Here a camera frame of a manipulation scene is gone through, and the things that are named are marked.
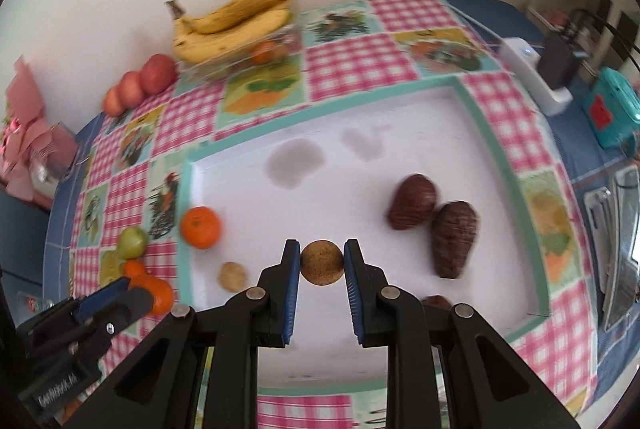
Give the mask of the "small tan longan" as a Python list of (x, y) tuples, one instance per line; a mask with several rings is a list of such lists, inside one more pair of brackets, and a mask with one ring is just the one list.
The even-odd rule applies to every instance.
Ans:
[(247, 287), (246, 268), (236, 262), (224, 262), (219, 269), (217, 281), (228, 293), (239, 293)]

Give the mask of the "orange tangerine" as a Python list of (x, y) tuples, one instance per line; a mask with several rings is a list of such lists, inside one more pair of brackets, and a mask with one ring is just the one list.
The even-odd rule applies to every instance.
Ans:
[(212, 248), (221, 236), (221, 221), (209, 207), (193, 207), (181, 218), (179, 224), (182, 239), (191, 247)]

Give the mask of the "large dark dried date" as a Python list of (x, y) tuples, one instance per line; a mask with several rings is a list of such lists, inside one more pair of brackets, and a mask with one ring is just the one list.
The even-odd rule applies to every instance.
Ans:
[(439, 277), (460, 277), (479, 227), (480, 217), (467, 201), (451, 201), (438, 209), (431, 223), (431, 250)]

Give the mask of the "checkered fruit tablecloth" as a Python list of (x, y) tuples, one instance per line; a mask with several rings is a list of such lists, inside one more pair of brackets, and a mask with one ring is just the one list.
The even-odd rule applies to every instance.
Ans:
[(201, 68), (117, 118), (78, 133), (78, 163), (55, 193), (43, 259), (43, 292), (60, 301), (91, 293), (99, 260), (119, 231), (142, 222), (149, 266), (174, 279), (178, 234), (171, 218), (191, 148), (215, 145), (321, 104), (344, 103), (418, 79), (454, 80), (480, 111), (518, 178), (539, 238), (550, 298), (548, 319), (515, 340), (521, 357), (580, 413), (596, 389), (592, 268), (585, 227), (548, 122), (478, 28), (488, 17), (508, 36), (533, 40), (534, 26), (496, 0), (367, 0), (303, 14), (275, 60), (254, 54), (238, 66)]

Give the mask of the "upper green jujube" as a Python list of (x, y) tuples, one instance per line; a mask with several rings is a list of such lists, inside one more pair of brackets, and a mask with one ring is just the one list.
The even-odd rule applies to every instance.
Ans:
[(148, 245), (148, 235), (141, 227), (126, 227), (117, 241), (116, 251), (123, 260), (141, 258)]

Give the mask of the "lower banana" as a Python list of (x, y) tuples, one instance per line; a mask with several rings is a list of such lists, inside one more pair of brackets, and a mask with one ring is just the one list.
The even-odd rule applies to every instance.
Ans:
[(216, 33), (197, 32), (180, 16), (174, 20), (172, 52), (178, 59), (197, 65), (217, 59), (276, 32), (291, 20), (285, 7), (262, 12), (230, 30)]

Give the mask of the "brown walnut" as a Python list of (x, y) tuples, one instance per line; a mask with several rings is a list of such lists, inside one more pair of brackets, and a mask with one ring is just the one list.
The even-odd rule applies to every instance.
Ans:
[(344, 274), (344, 256), (332, 241), (311, 241), (300, 255), (300, 273), (316, 286), (337, 282)]

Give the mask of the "clear plastic fruit container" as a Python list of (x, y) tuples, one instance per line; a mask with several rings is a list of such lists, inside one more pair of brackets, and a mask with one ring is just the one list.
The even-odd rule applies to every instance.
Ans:
[[(250, 61), (250, 51), (259, 43), (273, 41), (277, 43), (273, 60), (269, 64), (254, 65)], [(302, 26), (294, 20), (279, 30), (268, 34), (262, 39), (236, 48), (230, 53), (206, 60), (199, 64), (190, 64), (185, 60), (178, 60), (177, 66), (180, 77), (187, 82), (208, 81), (214, 82), (239, 74), (254, 67), (264, 67), (283, 62), (288, 56), (298, 54), (303, 47)]]

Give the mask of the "silver remote control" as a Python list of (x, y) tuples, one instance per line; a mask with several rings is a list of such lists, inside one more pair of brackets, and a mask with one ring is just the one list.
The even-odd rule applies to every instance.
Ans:
[(639, 289), (639, 171), (635, 164), (612, 175), (603, 201), (610, 241), (602, 329), (610, 331), (637, 302)]

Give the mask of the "black power adapter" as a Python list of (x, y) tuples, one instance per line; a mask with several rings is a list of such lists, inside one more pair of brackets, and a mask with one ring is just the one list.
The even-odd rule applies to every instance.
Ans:
[(536, 65), (537, 74), (552, 91), (565, 88), (588, 54), (559, 31), (544, 37), (544, 49)]

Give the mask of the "white power strip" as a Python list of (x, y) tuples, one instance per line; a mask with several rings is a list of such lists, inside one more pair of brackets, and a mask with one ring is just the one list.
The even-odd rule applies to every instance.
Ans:
[(537, 71), (540, 55), (524, 39), (503, 39), (498, 55), (514, 72), (545, 116), (560, 115), (573, 102), (573, 95), (566, 88), (552, 90), (544, 81)]

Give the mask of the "pink flower bouquet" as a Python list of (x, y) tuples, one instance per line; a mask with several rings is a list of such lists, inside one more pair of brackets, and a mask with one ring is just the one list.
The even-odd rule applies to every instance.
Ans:
[(19, 58), (6, 88), (1, 125), (1, 182), (6, 193), (39, 204), (51, 199), (78, 154), (74, 134), (46, 118), (46, 105), (29, 64)]

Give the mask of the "lowest dark dried date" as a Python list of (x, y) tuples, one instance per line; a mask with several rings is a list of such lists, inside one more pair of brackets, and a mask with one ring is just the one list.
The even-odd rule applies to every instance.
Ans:
[(449, 311), (452, 307), (451, 302), (441, 295), (428, 296), (422, 300), (422, 303), (427, 307), (438, 308), (444, 311)]

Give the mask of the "red apple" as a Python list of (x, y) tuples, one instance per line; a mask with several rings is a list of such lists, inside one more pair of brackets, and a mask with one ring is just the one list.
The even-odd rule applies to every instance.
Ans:
[(145, 94), (164, 92), (178, 79), (175, 61), (165, 54), (154, 54), (140, 70), (140, 82)]
[(140, 106), (145, 99), (140, 72), (127, 71), (118, 82), (117, 94), (120, 103), (126, 109), (134, 109)]

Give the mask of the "middle red apple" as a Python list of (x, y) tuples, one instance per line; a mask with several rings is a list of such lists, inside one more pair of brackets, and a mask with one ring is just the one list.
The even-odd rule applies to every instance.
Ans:
[(140, 72), (127, 71), (118, 82), (117, 94), (120, 103), (126, 109), (134, 109), (140, 106), (145, 99)]

